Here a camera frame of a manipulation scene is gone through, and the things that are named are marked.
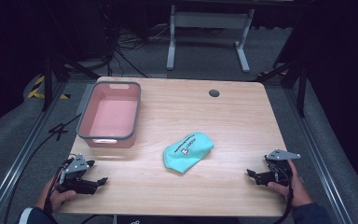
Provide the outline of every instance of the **turquoise fabric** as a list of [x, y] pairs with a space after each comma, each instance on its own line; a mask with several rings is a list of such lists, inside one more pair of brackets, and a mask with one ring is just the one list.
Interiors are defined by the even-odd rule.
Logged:
[[213, 147], [212, 140], [205, 133], [191, 133], [164, 149], [165, 167], [183, 174], [202, 160]]

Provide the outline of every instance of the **wooden tabletop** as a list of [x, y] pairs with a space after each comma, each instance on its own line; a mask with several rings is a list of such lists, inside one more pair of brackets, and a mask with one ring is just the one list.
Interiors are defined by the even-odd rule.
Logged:
[[[94, 195], [77, 195], [60, 212], [117, 215], [281, 216], [285, 200], [257, 186], [246, 169], [268, 171], [264, 155], [285, 150], [260, 83], [101, 77], [141, 85], [136, 141], [131, 148], [90, 148], [76, 138], [71, 153], [96, 160], [83, 176], [108, 177]], [[219, 91], [212, 97], [210, 90]], [[214, 148], [185, 174], [164, 166], [165, 147], [193, 132]]]

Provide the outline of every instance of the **person's hand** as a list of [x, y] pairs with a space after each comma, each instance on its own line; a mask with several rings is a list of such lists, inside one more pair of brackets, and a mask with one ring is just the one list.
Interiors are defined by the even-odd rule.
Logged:
[[[313, 203], [312, 198], [310, 197], [310, 195], [307, 192], [307, 189], [305, 188], [305, 186], [301, 182], [300, 178], [298, 177], [298, 172], [297, 172], [295, 165], [290, 160], [288, 162], [289, 162], [290, 167], [292, 168], [292, 173], [293, 173], [292, 188], [293, 188], [293, 194], [295, 197], [293, 198], [292, 206], [299, 207], [304, 204]], [[277, 184], [275, 182], [269, 182], [267, 184], [267, 187], [269, 189], [272, 189], [272, 190], [280, 193], [281, 195], [283, 195], [286, 198], [289, 195], [289, 187], [285, 187], [285, 186]]]
[[[39, 207], [40, 209], [44, 210], [45, 207], [45, 200], [48, 196], [48, 189], [50, 188], [51, 182], [53, 179], [51, 178], [49, 182], [45, 185], [43, 188], [39, 199], [36, 202], [36, 207]], [[51, 206], [53, 211], [56, 211], [64, 202], [73, 200], [76, 196], [76, 192], [74, 190], [68, 190], [64, 193], [59, 193], [57, 190], [54, 190], [51, 194], [50, 200], [51, 200]]]

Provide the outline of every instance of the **sleeve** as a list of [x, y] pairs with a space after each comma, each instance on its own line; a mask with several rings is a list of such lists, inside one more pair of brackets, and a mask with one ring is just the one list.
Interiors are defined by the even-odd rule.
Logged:
[[29, 207], [22, 211], [18, 224], [53, 224], [54, 222], [38, 207]]
[[331, 224], [326, 209], [317, 203], [309, 203], [295, 208], [293, 220], [296, 224]]

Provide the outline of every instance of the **pink plastic container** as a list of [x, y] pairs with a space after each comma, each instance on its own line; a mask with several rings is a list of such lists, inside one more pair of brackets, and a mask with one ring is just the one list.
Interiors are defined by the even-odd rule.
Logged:
[[132, 147], [141, 102], [136, 82], [98, 82], [92, 89], [77, 134], [90, 147]]

